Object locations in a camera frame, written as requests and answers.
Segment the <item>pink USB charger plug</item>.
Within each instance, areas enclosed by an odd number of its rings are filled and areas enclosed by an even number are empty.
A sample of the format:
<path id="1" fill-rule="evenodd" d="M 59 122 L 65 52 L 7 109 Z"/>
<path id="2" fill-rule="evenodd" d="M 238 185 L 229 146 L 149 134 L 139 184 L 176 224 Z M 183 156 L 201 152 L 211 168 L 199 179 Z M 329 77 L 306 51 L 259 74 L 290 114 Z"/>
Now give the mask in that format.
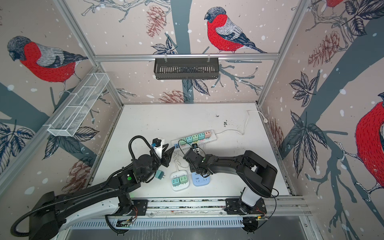
<path id="1" fill-rule="evenodd" d="M 210 138 L 212 135 L 212 133 L 210 131 L 206 131 L 206 132 L 204 132 L 204 134 L 205 134 L 205 139 Z"/>

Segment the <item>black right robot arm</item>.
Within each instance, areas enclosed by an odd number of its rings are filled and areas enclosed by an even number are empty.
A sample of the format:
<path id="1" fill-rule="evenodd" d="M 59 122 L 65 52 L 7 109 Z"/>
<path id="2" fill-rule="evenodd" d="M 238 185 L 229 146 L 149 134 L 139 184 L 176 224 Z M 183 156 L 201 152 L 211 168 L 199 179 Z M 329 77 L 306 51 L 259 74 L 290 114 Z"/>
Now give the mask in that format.
<path id="1" fill-rule="evenodd" d="M 212 154 L 203 157 L 190 148 L 183 159 L 190 165 L 191 172 L 202 177 L 213 174 L 237 175 L 256 195 L 263 198 L 273 197 L 278 170 L 253 151 L 247 150 L 235 157 L 218 157 Z"/>

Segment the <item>white multicolour power strip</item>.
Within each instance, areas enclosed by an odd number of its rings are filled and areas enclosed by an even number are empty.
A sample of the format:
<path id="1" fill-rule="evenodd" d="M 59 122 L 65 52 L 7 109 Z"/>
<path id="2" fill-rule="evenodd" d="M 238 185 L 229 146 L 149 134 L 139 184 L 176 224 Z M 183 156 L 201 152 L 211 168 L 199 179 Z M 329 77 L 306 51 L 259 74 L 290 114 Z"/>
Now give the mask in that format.
<path id="1" fill-rule="evenodd" d="M 217 135 L 213 130 L 199 132 L 197 134 L 188 135 L 171 141 L 171 145 L 177 148 L 192 146 L 193 144 L 207 144 L 217 140 Z"/>

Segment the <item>teal charger plug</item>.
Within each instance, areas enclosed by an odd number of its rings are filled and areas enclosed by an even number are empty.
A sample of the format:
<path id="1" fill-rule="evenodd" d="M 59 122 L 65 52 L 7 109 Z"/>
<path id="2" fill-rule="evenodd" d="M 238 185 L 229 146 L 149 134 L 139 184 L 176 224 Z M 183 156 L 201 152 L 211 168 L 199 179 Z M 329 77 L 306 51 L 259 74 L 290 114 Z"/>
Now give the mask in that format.
<path id="1" fill-rule="evenodd" d="M 180 178 L 174 178 L 174 179 L 172 179 L 172 186 L 173 186 L 173 187 L 179 186 L 180 184 L 181 184 L 181 182 L 180 182 Z"/>
<path id="2" fill-rule="evenodd" d="M 203 140 L 206 138 L 205 133 L 199 133 L 198 137 L 199 137 L 199 140 Z"/>
<path id="3" fill-rule="evenodd" d="M 186 137 L 186 142 L 187 143 L 192 143 L 193 142 L 193 137 L 192 136 Z"/>
<path id="4" fill-rule="evenodd" d="M 161 180 L 165 177 L 165 173 L 161 170 L 157 170 L 155 173 L 155 178 Z"/>

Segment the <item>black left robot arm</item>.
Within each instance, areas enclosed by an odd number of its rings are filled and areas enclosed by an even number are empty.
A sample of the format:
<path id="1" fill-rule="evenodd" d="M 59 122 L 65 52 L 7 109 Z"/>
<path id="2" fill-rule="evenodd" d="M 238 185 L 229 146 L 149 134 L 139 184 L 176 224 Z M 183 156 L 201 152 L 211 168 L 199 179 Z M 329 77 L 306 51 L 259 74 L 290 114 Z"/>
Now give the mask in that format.
<path id="1" fill-rule="evenodd" d="M 132 162 L 113 172 L 104 182 L 89 188 L 55 195 L 44 194 L 34 208 L 11 226 L 14 237 L 50 240 L 62 230 L 83 220 L 100 215 L 122 216 L 139 211 L 130 193 L 143 183 L 150 183 L 160 166 L 168 167 L 175 147 L 155 138 L 150 144 L 143 136 L 133 137 L 128 144 Z"/>

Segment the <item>blue square socket cube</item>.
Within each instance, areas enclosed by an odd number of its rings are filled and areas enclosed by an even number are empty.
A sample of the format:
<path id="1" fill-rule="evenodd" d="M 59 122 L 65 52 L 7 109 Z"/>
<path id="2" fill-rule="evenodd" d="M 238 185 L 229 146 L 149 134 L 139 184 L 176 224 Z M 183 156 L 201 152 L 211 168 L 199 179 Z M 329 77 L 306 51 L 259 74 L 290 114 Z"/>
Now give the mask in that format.
<path id="1" fill-rule="evenodd" d="M 193 181 L 193 185 L 195 187 L 202 187 L 202 186 L 206 186 L 210 183 L 211 181 L 211 178 L 210 176 L 204 178 L 203 176 L 197 174 L 197 173 L 192 173 L 191 174 L 192 176 L 192 181 Z"/>

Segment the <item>green charger plug bottom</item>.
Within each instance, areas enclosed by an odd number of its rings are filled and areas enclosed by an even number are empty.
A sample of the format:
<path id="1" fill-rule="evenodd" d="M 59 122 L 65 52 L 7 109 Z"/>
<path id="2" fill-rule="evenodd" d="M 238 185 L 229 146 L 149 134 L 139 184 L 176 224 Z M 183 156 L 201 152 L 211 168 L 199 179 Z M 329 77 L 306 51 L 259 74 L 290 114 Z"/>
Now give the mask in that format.
<path id="1" fill-rule="evenodd" d="M 181 184 L 186 184 L 189 181 L 188 176 L 181 176 L 179 178 L 180 178 Z"/>

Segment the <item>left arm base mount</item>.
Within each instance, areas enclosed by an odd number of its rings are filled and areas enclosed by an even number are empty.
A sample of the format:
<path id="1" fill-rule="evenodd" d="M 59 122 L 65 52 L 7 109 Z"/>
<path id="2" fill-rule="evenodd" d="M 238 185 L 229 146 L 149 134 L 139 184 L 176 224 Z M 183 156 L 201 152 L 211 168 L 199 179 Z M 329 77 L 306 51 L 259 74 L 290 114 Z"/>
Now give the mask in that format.
<path id="1" fill-rule="evenodd" d="M 119 203 L 118 210 L 112 216 L 145 216 L 148 200 L 123 200 Z"/>

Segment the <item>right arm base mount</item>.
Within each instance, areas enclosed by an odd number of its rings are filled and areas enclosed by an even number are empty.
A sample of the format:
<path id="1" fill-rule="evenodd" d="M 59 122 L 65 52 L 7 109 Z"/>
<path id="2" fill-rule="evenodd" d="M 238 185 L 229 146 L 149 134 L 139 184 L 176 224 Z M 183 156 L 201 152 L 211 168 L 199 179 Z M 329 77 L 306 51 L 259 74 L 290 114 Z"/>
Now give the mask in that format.
<path id="1" fill-rule="evenodd" d="M 266 215 L 267 210 L 263 198 L 260 198 L 254 206 L 243 203 L 240 198 L 225 199 L 226 205 L 224 211 L 228 215 Z"/>

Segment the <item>green charger plug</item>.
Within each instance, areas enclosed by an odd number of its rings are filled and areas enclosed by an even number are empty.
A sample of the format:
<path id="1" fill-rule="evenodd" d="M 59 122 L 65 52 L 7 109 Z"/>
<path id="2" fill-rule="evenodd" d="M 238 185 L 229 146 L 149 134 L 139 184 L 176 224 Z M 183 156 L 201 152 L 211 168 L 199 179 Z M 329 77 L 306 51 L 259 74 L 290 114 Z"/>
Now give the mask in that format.
<path id="1" fill-rule="evenodd" d="M 178 144 L 181 146 L 181 145 L 185 145 L 185 144 L 187 144 L 187 142 L 186 142 L 186 138 L 183 138 L 183 139 L 180 139 L 179 141 L 178 141 Z"/>
<path id="2" fill-rule="evenodd" d="M 192 135 L 192 137 L 193 137 L 193 142 L 199 141 L 198 134 Z"/>
<path id="3" fill-rule="evenodd" d="M 188 176 L 181 176 L 179 178 L 180 178 L 181 184 L 186 184 L 189 181 Z"/>

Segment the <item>white square socket cube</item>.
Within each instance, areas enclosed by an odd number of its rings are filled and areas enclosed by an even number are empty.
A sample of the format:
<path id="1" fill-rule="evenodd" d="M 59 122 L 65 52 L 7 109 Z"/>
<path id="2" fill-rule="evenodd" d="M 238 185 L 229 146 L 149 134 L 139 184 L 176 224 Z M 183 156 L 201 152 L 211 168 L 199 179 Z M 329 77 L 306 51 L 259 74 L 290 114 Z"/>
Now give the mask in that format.
<path id="1" fill-rule="evenodd" d="M 172 173 L 170 178 L 171 178 L 172 189 L 175 192 L 185 190 L 190 185 L 188 173 L 185 170 Z"/>

